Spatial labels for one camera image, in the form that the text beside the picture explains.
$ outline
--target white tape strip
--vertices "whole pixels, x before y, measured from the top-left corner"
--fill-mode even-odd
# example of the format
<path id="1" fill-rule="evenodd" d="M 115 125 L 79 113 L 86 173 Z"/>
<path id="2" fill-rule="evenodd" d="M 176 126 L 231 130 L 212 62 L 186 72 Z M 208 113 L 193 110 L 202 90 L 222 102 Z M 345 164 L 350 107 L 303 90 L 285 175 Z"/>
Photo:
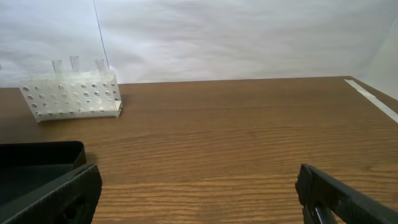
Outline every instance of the white tape strip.
<path id="1" fill-rule="evenodd" d="M 360 92 L 362 95 L 364 95 L 370 102 L 372 102 L 374 105 L 376 105 L 380 110 L 385 112 L 386 115 L 388 115 L 391 119 L 396 121 L 398 123 L 398 114 L 395 113 L 392 109 L 390 109 L 387 105 L 382 103 L 380 100 L 378 100 L 375 96 L 370 94 L 370 92 L 366 91 L 364 88 L 362 88 L 360 85 L 358 85 L 356 82 L 353 80 L 345 80 L 348 84 L 350 84 L 352 87 L 354 87 L 358 92 Z"/>

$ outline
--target brown tabletop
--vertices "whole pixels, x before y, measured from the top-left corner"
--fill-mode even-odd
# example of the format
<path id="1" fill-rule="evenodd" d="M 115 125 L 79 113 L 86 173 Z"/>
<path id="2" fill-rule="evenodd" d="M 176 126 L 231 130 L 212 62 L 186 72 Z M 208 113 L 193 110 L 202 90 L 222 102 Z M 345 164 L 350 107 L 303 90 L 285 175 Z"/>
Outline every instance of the brown tabletop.
<path id="1" fill-rule="evenodd" d="M 344 78 L 120 85 L 119 118 L 39 124 L 1 89 L 0 143 L 82 141 L 103 178 L 93 223 L 303 223 L 303 163 L 398 210 L 398 124 Z"/>

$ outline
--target wooden table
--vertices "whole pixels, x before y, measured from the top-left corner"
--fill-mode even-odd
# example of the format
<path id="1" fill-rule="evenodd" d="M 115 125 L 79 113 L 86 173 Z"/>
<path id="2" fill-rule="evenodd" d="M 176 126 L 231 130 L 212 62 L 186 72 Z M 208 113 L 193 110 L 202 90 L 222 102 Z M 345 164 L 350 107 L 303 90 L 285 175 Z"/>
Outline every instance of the wooden table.
<path id="1" fill-rule="evenodd" d="M 85 143 L 93 223 L 303 223 L 302 163 L 398 210 L 398 124 L 344 78 L 121 85 L 118 119 L 39 124 L 1 89 L 0 141 Z"/>

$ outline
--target thin wire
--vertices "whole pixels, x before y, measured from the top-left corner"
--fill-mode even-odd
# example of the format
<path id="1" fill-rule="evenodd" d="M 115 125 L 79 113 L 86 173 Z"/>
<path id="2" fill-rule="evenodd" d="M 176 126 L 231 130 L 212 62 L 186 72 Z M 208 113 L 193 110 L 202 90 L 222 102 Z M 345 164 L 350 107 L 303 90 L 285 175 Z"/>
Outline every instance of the thin wire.
<path id="1" fill-rule="evenodd" d="M 102 32 L 101 32 L 100 22 L 99 22 L 99 20 L 98 20 L 98 13 L 97 13 L 97 8 L 96 8 L 96 6 L 95 6 L 95 0 L 93 0 L 93 3 L 94 3 L 95 16 L 97 17 L 97 23 L 98 23 L 98 29 L 99 29 L 99 36 L 101 37 L 102 48 L 104 49 L 105 60 L 106 60 L 106 64 L 108 65 L 108 69 L 109 69 L 108 56 L 106 56 L 106 50 L 105 50 L 105 46 L 104 46 L 104 40 L 102 39 Z"/>

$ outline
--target perforated white rack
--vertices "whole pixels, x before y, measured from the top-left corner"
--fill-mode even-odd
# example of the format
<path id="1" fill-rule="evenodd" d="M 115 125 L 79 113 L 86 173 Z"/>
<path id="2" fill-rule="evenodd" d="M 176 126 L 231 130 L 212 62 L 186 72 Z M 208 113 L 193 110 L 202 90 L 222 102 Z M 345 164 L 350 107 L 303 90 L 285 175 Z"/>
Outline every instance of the perforated white rack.
<path id="1" fill-rule="evenodd" d="M 63 72 L 60 61 L 53 61 L 55 76 L 29 80 L 20 87 L 36 121 L 118 117 L 122 103 L 115 73 L 104 69 L 103 60 L 96 61 L 98 70 L 87 72 L 78 71 L 76 57 L 71 62 L 73 72 Z"/>

